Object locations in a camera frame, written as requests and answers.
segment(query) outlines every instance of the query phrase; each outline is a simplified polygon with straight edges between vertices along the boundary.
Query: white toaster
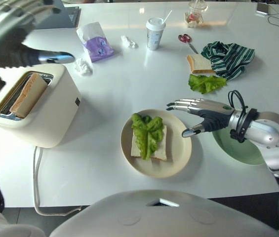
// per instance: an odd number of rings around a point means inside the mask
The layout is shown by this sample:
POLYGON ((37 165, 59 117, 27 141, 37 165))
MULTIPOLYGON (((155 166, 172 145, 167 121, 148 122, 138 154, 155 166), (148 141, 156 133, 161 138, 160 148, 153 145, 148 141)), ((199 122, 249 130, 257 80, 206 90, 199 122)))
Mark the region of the white toaster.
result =
POLYGON ((0 127, 34 146, 51 148, 59 144, 73 120, 80 102, 79 93, 66 67, 61 64, 43 64, 33 67, 8 69, 2 79, 18 79, 7 83, 0 91, 0 127), (32 73, 48 84, 25 118, 9 111, 32 73))

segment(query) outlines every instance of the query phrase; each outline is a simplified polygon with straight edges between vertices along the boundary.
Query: lettuce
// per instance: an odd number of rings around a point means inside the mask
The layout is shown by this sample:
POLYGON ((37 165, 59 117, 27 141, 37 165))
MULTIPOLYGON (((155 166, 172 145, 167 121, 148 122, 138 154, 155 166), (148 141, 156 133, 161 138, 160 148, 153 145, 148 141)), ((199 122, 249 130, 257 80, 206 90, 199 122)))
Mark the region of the lettuce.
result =
POLYGON ((193 91, 199 91, 200 93, 208 93, 226 85, 226 79, 222 77, 216 77, 214 75, 195 76, 190 74, 189 86, 193 91))
POLYGON ((163 139, 162 118, 133 114, 132 129, 136 137, 136 145, 140 150, 142 159, 149 159, 150 155, 158 149, 158 143, 163 139))

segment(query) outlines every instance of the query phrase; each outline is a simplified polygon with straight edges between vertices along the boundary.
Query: crumpled tissue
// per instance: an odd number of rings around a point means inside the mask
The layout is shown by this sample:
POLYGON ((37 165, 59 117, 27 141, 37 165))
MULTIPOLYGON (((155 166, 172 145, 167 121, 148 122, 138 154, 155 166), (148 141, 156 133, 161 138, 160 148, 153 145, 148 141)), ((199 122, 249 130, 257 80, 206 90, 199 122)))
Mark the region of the crumpled tissue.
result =
POLYGON ((75 70, 81 75, 92 74, 91 68, 83 58, 78 58, 75 61, 75 70))
POLYGON ((121 36, 121 42, 123 44, 123 46, 128 47, 128 48, 135 48, 136 47, 136 43, 134 41, 132 41, 130 38, 128 38, 127 36, 121 36))

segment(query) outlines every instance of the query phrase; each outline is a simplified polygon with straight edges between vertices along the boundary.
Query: white table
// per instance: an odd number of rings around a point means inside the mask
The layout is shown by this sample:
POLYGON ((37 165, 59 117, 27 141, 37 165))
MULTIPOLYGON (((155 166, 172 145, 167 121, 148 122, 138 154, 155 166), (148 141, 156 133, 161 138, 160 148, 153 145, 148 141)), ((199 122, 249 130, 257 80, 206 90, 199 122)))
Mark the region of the white table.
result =
MULTIPOLYGON (((264 164, 250 166, 231 159, 211 133, 192 138, 190 162, 179 174, 166 179, 140 174, 121 152, 121 128, 132 113, 149 108, 164 110, 168 102, 179 98, 203 97, 228 103, 228 91, 238 89, 250 107, 279 113, 279 28, 269 25, 266 17, 255 15, 255 3, 208 4, 203 15, 206 25, 194 29, 186 28, 183 22, 186 2, 80 6, 80 26, 99 21, 116 55, 94 63, 89 77, 79 76, 73 64, 66 65, 83 101, 61 144, 43 151, 39 173, 42 206, 88 205, 114 193, 138 189, 178 190, 204 198, 279 191, 264 164), (148 51, 147 19, 165 17, 171 9, 160 49, 148 51), (193 37, 198 51, 220 40, 254 48, 256 55, 245 74, 218 91, 201 95, 188 86, 186 55, 191 51, 177 39, 181 33, 193 37), (123 48, 121 35, 139 47, 123 48)), ((74 29, 35 31, 26 44, 83 56, 74 29)), ((186 126, 201 121, 184 112, 171 113, 186 126)), ((33 151, 33 146, 0 129, 0 187, 7 207, 33 206, 33 151)))

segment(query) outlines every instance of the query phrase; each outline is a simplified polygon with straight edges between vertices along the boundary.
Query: white bread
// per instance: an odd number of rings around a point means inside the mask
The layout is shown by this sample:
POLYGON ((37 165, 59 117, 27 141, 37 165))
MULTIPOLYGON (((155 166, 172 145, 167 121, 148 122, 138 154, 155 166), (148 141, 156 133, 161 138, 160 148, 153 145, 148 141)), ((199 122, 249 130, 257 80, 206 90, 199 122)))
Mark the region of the white bread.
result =
MULTIPOLYGON (((166 156, 166 135, 167 135, 167 127, 164 125, 163 126, 163 139, 161 142, 159 142, 159 146, 158 146, 158 149, 152 153, 150 155, 150 158, 156 158, 156 159, 159 159, 159 160, 162 160, 162 161, 167 161, 167 156, 166 156)), ((137 144, 136 144, 136 136, 134 135, 133 133, 133 138, 131 140, 131 152, 130 152, 130 155, 132 157, 141 157, 140 156, 140 150, 138 149, 137 147, 137 144)))
POLYGON ((14 113, 19 118, 25 118, 45 91, 46 87, 47 83, 44 79, 38 73, 33 73, 25 83, 21 94, 11 106, 10 112, 14 113))
POLYGON ((187 56, 192 73, 214 73, 210 61, 201 54, 187 56))

